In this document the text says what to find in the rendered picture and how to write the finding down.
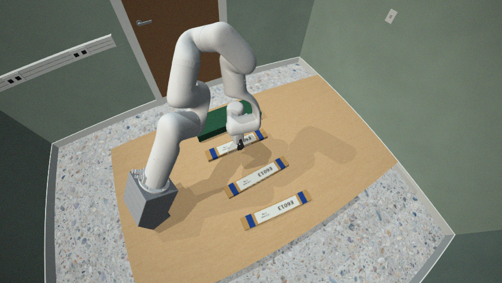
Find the dark green low platform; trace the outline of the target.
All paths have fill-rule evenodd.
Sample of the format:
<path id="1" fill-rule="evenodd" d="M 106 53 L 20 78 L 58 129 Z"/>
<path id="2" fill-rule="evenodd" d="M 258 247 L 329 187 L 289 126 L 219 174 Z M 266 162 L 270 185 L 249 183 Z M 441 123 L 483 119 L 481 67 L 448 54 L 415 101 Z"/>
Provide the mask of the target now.
<path id="1" fill-rule="evenodd" d="M 244 105 L 244 113 L 252 113 L 252 106 L 245 100 L 239 101 Z M 208 112 L 207 122 L 204 131 L 197 136 L 199 142 L 212 138 L 216 135 L 226 132 L 227 105 L 216 110 Z"/>

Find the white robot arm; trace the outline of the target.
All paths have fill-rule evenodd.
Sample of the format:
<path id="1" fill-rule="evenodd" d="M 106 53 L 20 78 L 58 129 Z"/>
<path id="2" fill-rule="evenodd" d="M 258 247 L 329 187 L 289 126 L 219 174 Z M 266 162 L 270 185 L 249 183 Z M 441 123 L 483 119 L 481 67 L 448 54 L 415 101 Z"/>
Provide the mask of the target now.
<path id="1" fill-rule="evenodd" d="M 232 101 L 228 104 L 228 134 L 236 136 L 260 129 L 259 104 L 246 88 L 246 75 L 252 73 L 257 64 L 250 46 L 226 22 L 215 22 L 185 31 L 176 43 L 167 102 L 171 107 L 187 110 L 170 112 L 159 119 L 146 167 L 131 171 L 138 174 L 135 178 L 139 179 L 140 186 L 149 193 L 161 194 L 168 190 L 168 178 L 179 155 L 180 142 L 199 136 L 204 131 L 211 94 L 209 87 L 197 80 L 201 65 L 200 54 L 203 52 L 221 54 L 220 68 L 225 95 L 245 100 L 252 106 L 252 113 L 244 114 L 241 102 Z"/>

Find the tan welding electrode pack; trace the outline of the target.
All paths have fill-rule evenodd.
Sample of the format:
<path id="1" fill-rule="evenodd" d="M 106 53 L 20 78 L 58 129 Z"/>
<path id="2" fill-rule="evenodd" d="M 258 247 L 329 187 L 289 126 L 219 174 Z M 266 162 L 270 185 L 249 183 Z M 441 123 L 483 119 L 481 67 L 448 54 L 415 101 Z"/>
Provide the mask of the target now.
<path id="1" fill-rule="evenodd" d="M 244 136 L 244 147 L 249 146 L 251 144 L 254 144 L 256 142 L 259 142 L 261 140 L 264 140 L 268 138 L 268 135 L 265 133 L 264 129 L 260 129 L 257 131 L 254 131 L 252 133 L 249 133 Z M 213 147 L 212 149 L 206 150 L 205 154 L 207 156 L 208 161 L 212 161 L 215 159 L 218 159 L 222 156 L 225 156 L 229 153 L 237 151 L 237 144 L 234 144 L 233 141 L 229 141 L 227 143 L 221 144 L 217 147 Z"/>

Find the cardboard welding electrode pack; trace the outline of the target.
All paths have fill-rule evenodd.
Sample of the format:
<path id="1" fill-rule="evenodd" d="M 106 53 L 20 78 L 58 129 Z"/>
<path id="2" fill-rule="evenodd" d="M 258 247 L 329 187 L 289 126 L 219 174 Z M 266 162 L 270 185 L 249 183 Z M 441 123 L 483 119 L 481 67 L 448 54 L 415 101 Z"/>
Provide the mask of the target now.
<path id="1" fill-rule="evenodd" d="M 266 178 L 274 175 L 275 173 L 283 170 L 287 166 L 289 166 L 289 163 L 284 158 L 284 156 L 281 156 L 276 160 L 274 160 L 273 162 L 225 186 L 224 190 L 230 199 L 238 195 L 239 193 L 249 189 L 250 187 L 260 183 Z"/>

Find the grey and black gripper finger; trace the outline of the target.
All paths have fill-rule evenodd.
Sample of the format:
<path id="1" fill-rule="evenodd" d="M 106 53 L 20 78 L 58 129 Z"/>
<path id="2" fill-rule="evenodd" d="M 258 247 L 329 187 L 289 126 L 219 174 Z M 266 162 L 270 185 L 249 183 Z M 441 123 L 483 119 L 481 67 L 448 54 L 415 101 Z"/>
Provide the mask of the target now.
<path id="1" fill-rule="evenodd" d="M 242 139 L 239 140 L 240 145 L 237 145 L 237 150 L 242 150 L 244 148 L 244 144 L 242 142 Z"/>

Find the tan cardboard pack with blue bands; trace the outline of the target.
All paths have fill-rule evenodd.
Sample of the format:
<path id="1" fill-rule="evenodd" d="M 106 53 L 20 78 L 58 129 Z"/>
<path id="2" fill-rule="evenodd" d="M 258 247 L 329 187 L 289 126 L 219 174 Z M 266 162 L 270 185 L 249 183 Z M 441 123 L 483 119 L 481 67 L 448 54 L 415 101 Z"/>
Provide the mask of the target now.
<path id="1" fill-rule="evenodd" d="M 247 216 L 240 218 L 244 230 L 255 227 L 262 224 L 268 220 L 271 220 L 281 214 L 284 214 L 296 207 L 299 207 L 311 199 L 308 191 L 305 189 L 291 197 L 288 197 L 280 202 L 263 208 L 257 212 L 251 213 Z"/>

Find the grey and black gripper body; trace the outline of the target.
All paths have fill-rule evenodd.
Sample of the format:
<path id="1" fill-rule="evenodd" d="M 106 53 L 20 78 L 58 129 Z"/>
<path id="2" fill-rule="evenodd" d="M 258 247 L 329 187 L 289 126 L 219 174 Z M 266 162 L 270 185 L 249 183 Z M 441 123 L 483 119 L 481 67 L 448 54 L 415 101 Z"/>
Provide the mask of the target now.
<path id="1" fill-rule="evenodd" d="M 234 144 L 238 144 L 239 143 L 239 140 L 242 139 L 242 142 L 244 141 L 244 134 L 239 134 L 239 135 L 236 135 L 236 136 L 231 136 Z"/>

